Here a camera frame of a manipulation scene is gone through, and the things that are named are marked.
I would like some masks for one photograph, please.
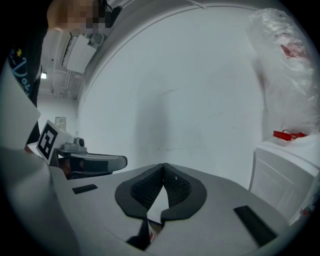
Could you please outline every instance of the white wall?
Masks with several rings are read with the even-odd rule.
[[[56,117],[66,117],[66,131],[75,136],[77,131],[77,113],[76,103],[71,97],[55,98],[52,94],[39,94],[37,108],[41,113],[38,120],[40,133],[43,130],[47,120],[56,122]]]

